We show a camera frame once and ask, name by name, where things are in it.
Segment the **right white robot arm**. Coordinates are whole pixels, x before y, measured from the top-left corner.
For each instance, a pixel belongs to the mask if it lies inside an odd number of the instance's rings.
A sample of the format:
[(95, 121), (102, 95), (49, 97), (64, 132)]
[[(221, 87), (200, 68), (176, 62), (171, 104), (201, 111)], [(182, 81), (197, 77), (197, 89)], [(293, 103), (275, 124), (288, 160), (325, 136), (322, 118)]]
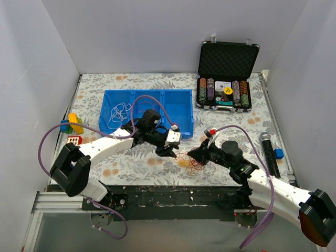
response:
[(218, 148), (205, 140), (200, 147), (189, 151), (188, 156), (201, 165), (211, 161), (228, 168), (231, 178), (245, 189), (237, 196), (242, 208), (254, 205), (270, 209), (271, 213), (299, 227), (320, 247), (327, 247), (335, 236), (335, 204), (326, 192), (307, 191), (268, 177), (264, 170), (243, 157), (237, 142), (226, 141)]

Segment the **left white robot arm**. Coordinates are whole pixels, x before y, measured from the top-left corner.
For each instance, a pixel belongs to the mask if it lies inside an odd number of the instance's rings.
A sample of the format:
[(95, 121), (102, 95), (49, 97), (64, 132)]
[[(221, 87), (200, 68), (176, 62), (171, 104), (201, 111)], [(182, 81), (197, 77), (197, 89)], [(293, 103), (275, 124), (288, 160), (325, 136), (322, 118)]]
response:
[(111, 206), (112, 192), (102, 182), (90, 178), (90, 170), (112, 155), (149, 143), (161, 157), (176, 157), (181, 133), (176, 124), (161, 132), (160, 114), (149, 109), (141, 118), (129, 121), (112, 134), (87, 144), (67, 143), (57, 156), (50, 175), (69, 196), (83, 196), (93, 200), (98, 209)]

